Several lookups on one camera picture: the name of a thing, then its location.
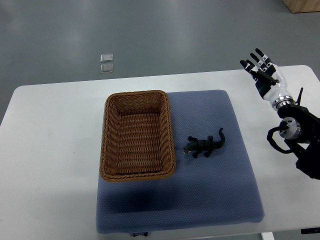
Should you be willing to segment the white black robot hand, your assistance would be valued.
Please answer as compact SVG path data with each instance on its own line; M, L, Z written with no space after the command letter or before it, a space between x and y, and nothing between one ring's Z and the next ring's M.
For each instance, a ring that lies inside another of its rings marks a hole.
M268 101L275 111L293 104L294 99L287 91L287 81L280 68L259 48L250 53L250 57L254 61L241 60L240 64L253 78L261 98Z

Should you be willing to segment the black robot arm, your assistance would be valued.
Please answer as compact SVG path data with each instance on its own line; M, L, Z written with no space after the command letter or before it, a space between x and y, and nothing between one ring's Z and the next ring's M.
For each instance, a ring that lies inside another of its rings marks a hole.
M276 101L278 116L282 119L279 126L270 129L266 139L282 154L293 153L297 157L296 168L312 179L320 179L320 118L301 106L303 89L297 101L281 97ZM273 139L275 132L284 139L288 149L281 148Z

